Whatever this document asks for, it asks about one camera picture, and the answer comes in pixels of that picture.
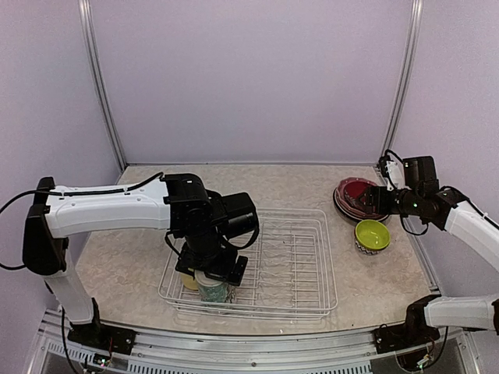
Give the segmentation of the pink polka dot plate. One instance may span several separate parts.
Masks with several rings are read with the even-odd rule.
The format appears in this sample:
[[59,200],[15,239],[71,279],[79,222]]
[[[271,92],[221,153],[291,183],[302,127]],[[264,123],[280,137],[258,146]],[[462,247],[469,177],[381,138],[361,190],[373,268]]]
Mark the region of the pink polka dot plate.
[[377,186],[377,183],[359,177],[342,179],[334,190],[334,201],[341,211],[354,221],[371,219],[383,222],[388,219],[388,215],[367,212],[360,198],[370,186]]

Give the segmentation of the teal patterned cup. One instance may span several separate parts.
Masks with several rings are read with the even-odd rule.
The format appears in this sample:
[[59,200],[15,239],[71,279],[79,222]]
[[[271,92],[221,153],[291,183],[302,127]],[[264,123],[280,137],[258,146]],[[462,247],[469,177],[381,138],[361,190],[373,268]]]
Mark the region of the teal patterned cup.
[[221,280],[208,278],[204,272],[196,270],[194,279],[201,300],[209,303],[233,303],[235,300],[235,289],[230,284]]

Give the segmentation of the lime green bowl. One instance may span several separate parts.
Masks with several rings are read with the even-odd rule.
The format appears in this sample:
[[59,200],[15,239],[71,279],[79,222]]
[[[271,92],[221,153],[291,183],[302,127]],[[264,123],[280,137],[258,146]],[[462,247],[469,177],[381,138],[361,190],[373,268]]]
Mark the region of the lime green bowl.
[[363,220],[355,227],[356,243],[372,252],[381,251],[391,243],[391,234],[388,228],[379,221]]

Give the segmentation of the blue white patterned bowl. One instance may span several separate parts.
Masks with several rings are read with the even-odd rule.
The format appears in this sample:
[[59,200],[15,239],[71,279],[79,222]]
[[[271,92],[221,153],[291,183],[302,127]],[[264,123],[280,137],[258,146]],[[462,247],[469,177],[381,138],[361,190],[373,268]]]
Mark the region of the blue white patterned bowl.
[[361,231],[355,233],[356,248],[369,256],[377,255],[391,244],[391,236],[388,232]]

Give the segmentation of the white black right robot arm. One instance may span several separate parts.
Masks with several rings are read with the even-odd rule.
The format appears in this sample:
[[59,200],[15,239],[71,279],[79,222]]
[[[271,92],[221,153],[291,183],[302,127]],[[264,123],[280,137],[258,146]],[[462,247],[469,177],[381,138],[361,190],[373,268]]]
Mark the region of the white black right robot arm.
[[[400,158],[387,149],[378,160],[386,186],[370,186],[360,197],[371,213],[418,217],[465,243],[493,268],[498,267],[498,224],[467,195],[441,185],[431,156]],[[498,296],[431,296],[406,309],[399,340],[414,346],[430,328],[456,326],[471,330],[498,331]]]

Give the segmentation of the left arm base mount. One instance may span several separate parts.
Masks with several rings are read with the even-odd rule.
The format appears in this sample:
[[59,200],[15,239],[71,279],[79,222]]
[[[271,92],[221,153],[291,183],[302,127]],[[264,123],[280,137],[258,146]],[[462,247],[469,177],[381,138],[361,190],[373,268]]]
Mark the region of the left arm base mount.
[[70,324],[68,339],[89,348],[107,351],[109,354],[131,355],[136,339],[136,331],[111,326],[101,322],[100,312],[94,307],[90,323]]

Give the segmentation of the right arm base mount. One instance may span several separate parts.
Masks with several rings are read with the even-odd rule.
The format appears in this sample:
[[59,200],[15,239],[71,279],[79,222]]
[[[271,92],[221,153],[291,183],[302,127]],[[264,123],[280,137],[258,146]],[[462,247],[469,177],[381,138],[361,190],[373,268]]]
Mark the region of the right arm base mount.
[[396,325],[380,325],[372,335],[378,354],[412,348],[440,338],[439,330],[427,326],[418,316],[407,316],[404,323]]

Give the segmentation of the pale yellow cup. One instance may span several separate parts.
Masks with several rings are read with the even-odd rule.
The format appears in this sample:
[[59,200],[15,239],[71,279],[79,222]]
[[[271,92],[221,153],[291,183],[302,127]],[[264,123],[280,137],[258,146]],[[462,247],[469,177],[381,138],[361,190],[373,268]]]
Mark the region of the pale yellow cup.
[[194,276],[185,273],[180,273],[180,277],[182,280],[182,284],[185,288],[191,291],[198,290],[198,285]]

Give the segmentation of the small black dish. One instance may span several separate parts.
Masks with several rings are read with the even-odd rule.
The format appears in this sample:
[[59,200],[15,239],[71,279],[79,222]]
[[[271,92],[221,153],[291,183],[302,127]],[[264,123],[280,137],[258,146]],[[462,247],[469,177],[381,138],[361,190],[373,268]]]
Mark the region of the small black dish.
[[348,177],[339,182],[337,191],[343,201],[351,207],[359,209],[362,206],[359,202],[360,196],[371,186],[377,186],[377,183],[365,178]]

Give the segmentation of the large black round plate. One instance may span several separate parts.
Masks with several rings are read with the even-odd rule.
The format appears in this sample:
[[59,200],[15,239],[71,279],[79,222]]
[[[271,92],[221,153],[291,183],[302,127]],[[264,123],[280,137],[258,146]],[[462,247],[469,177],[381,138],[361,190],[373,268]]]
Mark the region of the large black round plate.
[[358,210],[356,208],[351,207],[350,205],[347,204],[347,202],[343,201],[340,198],[337,189],[335,189],[333,192],[333,203],[336,209],[343,216],[350,219],[351,221],[360,222],[364,220],[374,220],[374,221],[384,222],[389,218],[388,215],[366,213],[362,210]]

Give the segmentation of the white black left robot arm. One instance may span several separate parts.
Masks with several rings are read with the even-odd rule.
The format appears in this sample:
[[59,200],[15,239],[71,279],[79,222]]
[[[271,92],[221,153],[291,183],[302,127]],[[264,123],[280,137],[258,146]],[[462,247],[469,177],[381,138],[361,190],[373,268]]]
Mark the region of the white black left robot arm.
[[125,229],[164,231],[169,248],[174,238],[185,242],[175,251],[176,271],[189,275],[200,271],[238,286],[248,259],[240,255],[243,246],[230,241],[248,235],[245,246],[250,247],[260,234],[257,209],[248,193],[223,196],[206,189],[201,178],[190,173],[158,172],[136,184],[95,188],[56,185],[46,177],[36,189],[21,192],[1,209],[25,196],[34,199],[24,223],[22,263],[1,268],[28,269],[42,276],[73,331],[95,347],[104,345],[109,330],[66,253],[69,236]]

